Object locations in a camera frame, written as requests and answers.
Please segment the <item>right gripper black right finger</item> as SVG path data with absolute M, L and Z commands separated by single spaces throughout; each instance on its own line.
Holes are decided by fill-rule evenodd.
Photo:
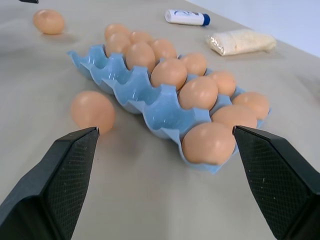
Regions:
M 277 240 L 320 238 L 320 173 L 283 137 L 235 126 L 253 197 Z

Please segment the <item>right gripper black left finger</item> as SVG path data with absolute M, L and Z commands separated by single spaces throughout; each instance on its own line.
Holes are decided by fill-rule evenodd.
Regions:
M 100 132 L 55 140 L 0 205 L 2 240 L 70 240 L 87 195 Z

